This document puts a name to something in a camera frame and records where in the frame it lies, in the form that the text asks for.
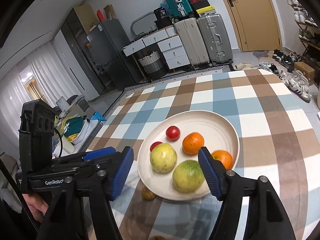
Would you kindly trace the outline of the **person's left hand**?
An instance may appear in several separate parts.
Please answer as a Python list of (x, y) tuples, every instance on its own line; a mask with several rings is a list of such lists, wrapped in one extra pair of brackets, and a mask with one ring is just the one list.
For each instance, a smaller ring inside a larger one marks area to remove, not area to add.
[(49, 207), (48, 204), (36, 193), (23, 194), (23, 198), (35, 220), (42, 223), (44, 215)]

